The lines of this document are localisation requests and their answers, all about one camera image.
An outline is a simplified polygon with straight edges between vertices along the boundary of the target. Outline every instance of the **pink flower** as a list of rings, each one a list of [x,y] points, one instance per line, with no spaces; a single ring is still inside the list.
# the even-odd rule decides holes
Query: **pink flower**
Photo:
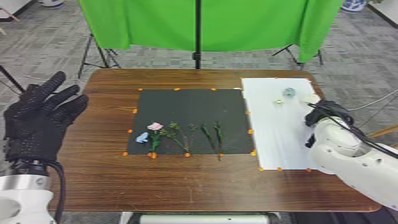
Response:
[[[154,131],[159,131],[164,128],[164,125],[157,122],[154,122],[154,124],[148,126],[148,129]]]

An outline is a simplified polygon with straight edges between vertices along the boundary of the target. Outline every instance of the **wooden table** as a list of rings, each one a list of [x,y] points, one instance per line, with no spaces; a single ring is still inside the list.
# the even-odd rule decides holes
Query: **wooden table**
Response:
[[[244,77],[308,78],[303,71],[99,70],[88,111],[70,128],[59,160],[68,211],[347,211],[381,205],[319,171],[260,172],[258,158],[226,155],[123,156],[139,88],[235,88]]]

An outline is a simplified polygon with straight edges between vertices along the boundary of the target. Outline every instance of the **black mat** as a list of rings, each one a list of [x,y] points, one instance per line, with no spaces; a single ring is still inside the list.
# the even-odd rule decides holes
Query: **black mat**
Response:
[[[214,129],[219,121],[225,132],[225,153],[250,154],[253,151],[253,137],[250,131],[250,120],[246,115],[246,102],[242,91],[225,90],[145,90],[139,99],[139,113],[136,116],[134,133],[129,142],[129,153],[147,154],[150,143],[136,142],[138,136],[148,131],[148,125],[159,122],[170,126],[171,122],[180,124],[186,135],[191,136],[189,124],[202,127],[207,123],[209,131],[218,142]],[[159,154],[184,154],[177,142],[163,137]],[[202,128],[194,132],[193,154],[214,154],[207,135]]]

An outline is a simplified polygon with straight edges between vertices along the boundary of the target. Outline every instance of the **backdrop stand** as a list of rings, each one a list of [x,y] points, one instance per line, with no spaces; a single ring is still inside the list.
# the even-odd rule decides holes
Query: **backdrop stand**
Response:
[[[193,59],[196,60],[196,69],[202,69],[203,60],[203,0],[196,0],[196,52],[193,54]]]
[[[115,55],[118,55],[116,51],[113,49],[106,49],[106,52],[107,52],[107,56],[109,56],[109,61],[115,62],[115,65],[111,66],[111,63],[107,61],[107,58],[106,58],[106,54],[104,54],[104,49],[100,48],[100,45],[97,43],[97,48],[99,48],[99,53],[100,53],[100,56],[102,56],[102,60],[104,60],[104,66],[102,65],[97,65],[93,63],[88,62],[88,55],[90,55],[90,49],[91,49],[91,42],[93,42],[93,39],[95,39],[95,42],[97,42],[97,38],[95,38],[95,35],[91,33],[91,36],[90,36],[90,40],[88,40],[88,45],[86,45],[86,50],[84,50],[84,58],[83,58],[83,64],[81,64],[81,69],[79,69],[79,79],[83,77],[83,73],[84,73],[84,67],[86,65],[90,66],[95,66],[99,68],[113,68],[113,67],[118,67],[122,68],[122,65],[116,61],[116,58],[115,58]]]
[[[294,46],[294,44],[290,44],[290,45],[278,51],[278,53],[276,53],[273,56],[280,55],[280,54],[283,53],[283,51],[289,51],[290,56],[292,56],[292,58],[294,58],[294,62],[296,62],[296,64],[299,65],[301,70],[303,70],[303,69],[305,69],[305,65],[306,65],[306,63],[301,63],[299,60],[298,60],[298,58],[296,58],[296,55],[294,55],[292,50],[290,50],[290,47],[292,47],[292,46]],[[326,63],[324,63],[324,56],[322,56],[322,51],[321,51],[321,50],[319,50],[319,53],[317,53],[315,57],[321,58],[321,65],[324,65]]]
[[[24,93],[26,92],[26,89],[22,87],[22,84],[19,83],[19,81],[17,81],[13,75],[10,74],[10,72],[8,72],[8,70],[6,70],[6,68],[4,68],[3,65],[0,65],[0,72],[4,73],[6,78],[10,79],[13,85],[17,86],[20,92]]]

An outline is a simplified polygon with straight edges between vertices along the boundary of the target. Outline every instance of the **wall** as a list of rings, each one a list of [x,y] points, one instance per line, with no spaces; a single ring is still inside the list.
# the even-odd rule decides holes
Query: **wall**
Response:
[[[398,24],[398,0],[386,0],[381,4],[372,5]]]
[[[4,7],[8,11],[15,14],[29,2],[31,0],[0,0],[0,7]],[[0,10],[0,19],[8,19],[8,18],[10,18],[10,15]]]

